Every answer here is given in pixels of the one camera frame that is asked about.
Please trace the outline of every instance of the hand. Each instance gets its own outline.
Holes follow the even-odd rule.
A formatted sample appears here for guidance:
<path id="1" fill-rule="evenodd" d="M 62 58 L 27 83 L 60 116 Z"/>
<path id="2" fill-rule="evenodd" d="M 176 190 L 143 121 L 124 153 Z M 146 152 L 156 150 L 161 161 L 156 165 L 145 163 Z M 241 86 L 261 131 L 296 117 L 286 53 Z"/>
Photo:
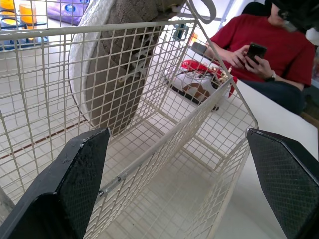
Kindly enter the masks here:
<path id="1" fill-rule="evenodd" d="M 249 45 L 244 45 L 237 51 L 230 52 L 224 56 L 225 61 L 229 62 L 233 67 L 245 69 L 244 64 L 246 63 L 245 55 L 249 49 Z"/>
<path id="2" fill-rule="evenodd" d="M 245 63 L 245 67 L 248 71 L 255 73 L 263 79 L 267 79 L 273 75 L 273 71 L 269 65 L 269 62 L 265 59 L 260 58 L 259 56 L 255 56 L 256 61 L 258 61 L 259 65 L 256 64 L 252 59 L 246 56 L 247 62 Z"/>

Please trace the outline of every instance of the yellow cup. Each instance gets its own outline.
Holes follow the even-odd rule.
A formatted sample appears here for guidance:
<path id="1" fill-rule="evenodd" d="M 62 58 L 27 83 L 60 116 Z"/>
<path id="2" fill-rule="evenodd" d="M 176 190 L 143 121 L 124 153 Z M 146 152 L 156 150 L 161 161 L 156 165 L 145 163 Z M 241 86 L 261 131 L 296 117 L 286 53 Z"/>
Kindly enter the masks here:
<path id="1" fill-rule="evenodd" d="M 36 23 L 35 6 L 31 8 L 31 4 L 20 4 L 19 9 L 20 9 L 21 21 L 28 24 Z"/>
<path id="2" fill-rule="evenodd" d="M 0 11 L 0 16 L 15 16 L 13 11 Z"/>
<path id="3" fill-rule="evenodd" d="M 1 20 L 3 23 L 14 26 L 16 25 L 16 20 L 10 18 L 4 18 Z"/>
<path id="4" fill-rule="evenodd" d="M 0 0 L 0 7 L 8 10 L 14 10 L 13 0 Z"/>

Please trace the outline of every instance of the textured rubber pad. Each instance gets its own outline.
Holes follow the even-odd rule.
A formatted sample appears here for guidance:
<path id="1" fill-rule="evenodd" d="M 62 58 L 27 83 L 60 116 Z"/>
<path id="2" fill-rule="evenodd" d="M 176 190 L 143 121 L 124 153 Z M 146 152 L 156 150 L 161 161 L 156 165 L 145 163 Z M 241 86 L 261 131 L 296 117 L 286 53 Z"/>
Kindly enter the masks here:
<path id="1" fill-rule="evenodd" d="M 289 138 L 250 129 L 247 139 L 261 188 L 286 237 L 319 238 L 319 163 Z"/>
<path id="2" fill-rule="evenodd" d="M 71 139 L 30 185 L 0 227 L 1 239 L 82 239 L 97 198 L 107 129 Z"/>

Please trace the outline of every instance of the person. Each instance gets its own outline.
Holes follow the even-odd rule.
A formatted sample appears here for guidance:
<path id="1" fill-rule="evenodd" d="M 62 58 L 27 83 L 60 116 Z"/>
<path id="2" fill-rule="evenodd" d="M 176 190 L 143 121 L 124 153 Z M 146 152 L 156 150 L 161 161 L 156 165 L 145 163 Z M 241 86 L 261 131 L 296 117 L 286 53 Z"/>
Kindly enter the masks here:
<path id="1" fill-rule="evenodd" d="M 284 29 L 278 11 L 272 4 L 270 17 L 247 14 L 235 17 L 211 41 L 226 67 L 232 66 L 233 76 L 300 114 L 304 107 L 302 90 L 311 85 L 315 47 L 301 32 Z M 246 55 L 252 42 L 267 47 L 264 59 L 255 56 L 259 64 Z M 215 56 L 211 47 L 205 54 Z"/>

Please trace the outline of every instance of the chair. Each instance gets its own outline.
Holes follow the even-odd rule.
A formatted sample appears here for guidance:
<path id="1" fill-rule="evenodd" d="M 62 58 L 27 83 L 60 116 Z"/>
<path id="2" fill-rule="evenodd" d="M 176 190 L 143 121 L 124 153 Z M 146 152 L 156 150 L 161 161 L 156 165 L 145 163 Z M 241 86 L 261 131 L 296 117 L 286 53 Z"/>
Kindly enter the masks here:
<path id="1" fill-rule="evenodd" d="M 265 4 L 259 2 L 251 2 L 244 8 L 242 14 L 249 14 L 255 16 L 270 16 L 271 2 L 266 0 Z"/>

